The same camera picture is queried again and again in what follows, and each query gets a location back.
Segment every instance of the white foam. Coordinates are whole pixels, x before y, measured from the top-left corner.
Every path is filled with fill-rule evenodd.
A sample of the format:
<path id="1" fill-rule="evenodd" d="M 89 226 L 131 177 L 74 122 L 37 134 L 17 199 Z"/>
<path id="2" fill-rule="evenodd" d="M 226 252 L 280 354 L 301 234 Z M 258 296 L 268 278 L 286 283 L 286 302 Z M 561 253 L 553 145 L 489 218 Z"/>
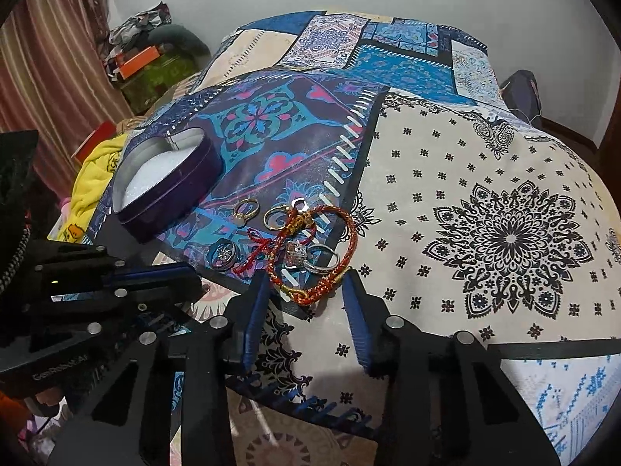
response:
<path id="1" fill-rule="evenodd" d="M 196 149 L 188 147 L 187 149 L 178 151 L 163 152 L 154 156 L 147 161 L 134 175 L 131 182 L 125 190 L 121 208 L 125 208 L 129 203 L 136 200 L 139 196 L 146 193 L 154 185 L 159 183 L 166 175 L 181 165 L 183 160 L 187 158 Z"/>

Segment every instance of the bracelet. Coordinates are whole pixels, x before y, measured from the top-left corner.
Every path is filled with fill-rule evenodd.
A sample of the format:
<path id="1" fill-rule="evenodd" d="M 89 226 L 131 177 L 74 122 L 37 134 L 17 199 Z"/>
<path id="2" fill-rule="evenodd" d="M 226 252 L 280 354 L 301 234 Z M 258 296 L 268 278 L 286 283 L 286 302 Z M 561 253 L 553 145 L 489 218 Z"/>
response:
<path id="1" fill-rule="evenodd" d="M 294 236 L 305 225 L 308 226 L 309 223 L 315 224 L 313 216 L 321 212 L 336 214 L 345 221 L 351 233 L 347 251 L 336 267 L 334 267 L 328 275 L 322 277 L 318 284 L 311 289 L 296 289 L 288 287 L 284 285 L 283 280 L 276 273 L 276 269 L 274 267 L 276 255 L 288 237 Z M 350 214 L 342 208 L 335 207 L 333 205 L 322 205 L 300 212 L 297 208 L 293 207 L 288 209 L 287 220 L 284 227 L 280 230 L 278 236 L 276 236 L 273 243 L 269 246 L 269 252 L 267 254 L 268 266 L 266 271 L 270 281 L 274 284 L 276 289 L 289 296 L 298 305 L 308 306 L 328 294 L 335 287 L 335 285 L 340 282 L 345 272 L 349 269 L 349 262 L 352 259 L 353 252 L 356 250 L 357 243 L 358 232 L 356 231 L 356 225 L 353 222 L 352 216 L 350 216 Z"/>

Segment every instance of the gold ring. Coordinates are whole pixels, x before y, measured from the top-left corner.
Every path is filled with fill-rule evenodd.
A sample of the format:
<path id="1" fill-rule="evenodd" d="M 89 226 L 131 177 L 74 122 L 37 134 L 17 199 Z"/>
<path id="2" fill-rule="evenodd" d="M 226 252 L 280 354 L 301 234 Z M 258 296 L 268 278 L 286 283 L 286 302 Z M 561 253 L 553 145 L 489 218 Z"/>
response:
<path id="1" fill-rule="evenodd" d="M 256 208 L 252 208 L 247 211 L 245 214 L 241 213 L 239 210 L 247 203 L 252 203 L 256 205 Z M 233 207 L 233 215 L 231 217 L 231 221 L 238 228 L 243 228 L 250 219 L 252 219 L 255 215 L 259 213 L 261 206 L 259 205 L 259 201 L 255 198 L 246 198 L 241 200 L 237 205 Z"/>
<path id="2" fill-rule="evenodd" d="M 280 231 L 284 227 L 284 224 L 282 226 L 276 227 L 270 226 L 268 224 L 269 216 L 272 216 L 276 212 L 284 212 L 286 214 L 289 211 L 289 208 L 290 207 L 288 205 L 281 203 L 280 205 L 276 205 L 275 207 L 272 207 L 267 212 L 265 212 L 265 215 L 263 216 L 263 224 L 265 224 L 265 227 L 271 231 Z"/>

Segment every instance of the patchwork blanket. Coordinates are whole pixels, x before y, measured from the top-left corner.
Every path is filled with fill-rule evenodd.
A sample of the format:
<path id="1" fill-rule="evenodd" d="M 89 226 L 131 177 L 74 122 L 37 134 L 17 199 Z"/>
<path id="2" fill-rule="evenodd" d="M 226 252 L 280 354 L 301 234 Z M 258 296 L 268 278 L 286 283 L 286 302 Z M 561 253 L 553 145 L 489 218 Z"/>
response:
<path id="1" fill-rule="evenodd" d="M 414 19 L 325 11 L 262 19 L 227 37 L 189 94 L 145 121 L 128 149 L 189 125 L 216 142 L 226 171 L 159 236 L 158 261 L 189 261 L 206 278 L 212 290 L 196 318 L 221 313 L 263 264 L 241 278 L 206 268 L 217 239 L 246 255 L 247 227 L 266 231 L 262 215 L 232 224 L 240 199 L 258 198 L 262 212 L 300 196 L 342 206 L 356 221 L 352 265 L 368 292 L 424 331 L 470 330 L 496 349 L 562 464 L 577 456 L 621 388 L 621 220 L 588 165 L 511 114 L 484 44 Z M 109 206 L 107 191 L 91 238 Z M 342 252 L 349 236 L 330 216 L 318 220 L 318 242 Z M 283 276 L 309 284 L 305 272 Z M 600 350 L 578 342 L 589 339 L 608 342 Z M 347 414 L 363 424 L 361 436 L 381 422 L 387 381 L 357 364 L 339 291 L 309 310 L 271 304 L 249 379 L 245 394 L 259 403 L 276 383 L 292 408 L 311 401 Z M 177 387 L 178 398 L 182 373 Z M 261 414 L 246 396 L 234 406 L 234 421 Z M 279 420 L 273 436 L 242 426 L 240 457 L 263 464 L 257 457 L 276 443 L 291 464 L 373 462 L 349 449 L 361 438 L 270 418 L 289 424 Z"/>

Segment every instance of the baseboard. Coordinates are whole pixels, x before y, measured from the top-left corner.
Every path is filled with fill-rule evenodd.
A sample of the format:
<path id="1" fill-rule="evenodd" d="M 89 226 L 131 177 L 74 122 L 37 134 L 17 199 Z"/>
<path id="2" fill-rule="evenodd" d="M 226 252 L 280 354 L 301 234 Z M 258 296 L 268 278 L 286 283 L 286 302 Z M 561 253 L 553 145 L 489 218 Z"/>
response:
<path id="1" fill-rule="evenodd" d="M 580 133 L 576 133 L 574 130 L 570 130 L 568 127 L 565 127 L 558 122 L 554 122 L 551 119 L 546 119 L 545 117 L 542 117 L 541 121 L 544 128 L 548 127 L 551 130 L 557 132 L 559 135 L 566 136 L 567 138 L 572 139 L 573 141 L 581 145 L 584 145 L 594 154 L 597 153 L 597 146 L 591 139 L 587 138 L 586 136 L 581 135 Z"/>

